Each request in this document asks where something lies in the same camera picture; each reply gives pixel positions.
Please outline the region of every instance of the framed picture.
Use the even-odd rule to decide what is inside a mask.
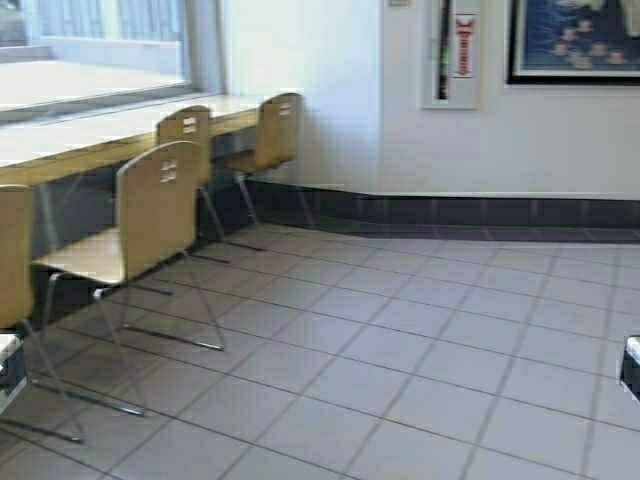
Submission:
[[[640,0],[512,0],[509,83],[640,85]]]

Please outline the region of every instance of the white wall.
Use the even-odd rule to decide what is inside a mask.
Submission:
[[[376,189],[381,18],[376,0],[221,0],[227,89],[306,99],[300,158],[273,176],[339,190]]]
[[[385,7],[380,193],[640,198],[640,89],[505,86],[505,0],[485,0],[481,109],[419,111],[422,2]]]

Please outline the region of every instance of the red sign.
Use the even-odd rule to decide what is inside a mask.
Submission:
[[[473,42],[476,36],[476,16],[456,15],[456,65],[454,77],[473,77]]]

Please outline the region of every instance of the chair backrest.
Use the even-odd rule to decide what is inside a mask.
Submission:
[[[0,328],[31,315],[31,228],[33,192],[0,186]]]
[[[196,238],[199,146],[160,145],[118,171],[117,219],[127,280],[184,251]]]
[[[178,110],[156,126],[156,145],[182,140],[200,146],[196,159],[200,185],[207,185],[212,181],[210,117],[211,111],[207,107],[196,105]]]
[[[260,106],[255,162],[258,170],[275,168],[293,160],[298,150],[302,97],[285,93]]]

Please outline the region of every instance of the window frame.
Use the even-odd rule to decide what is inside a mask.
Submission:
[[[220,18],[214,0],[182,0],[182,59],[184,81],[163,87],[127,90],[125,92],[99,94],[71,100],[54,100],[47,103],[25,105],[0,111],[0,128],[23,122],[50,122],[69,115],[90,115],[104,109],[132,105],[192,94],[218,95],[223,92],[222,52],[220,51]]]

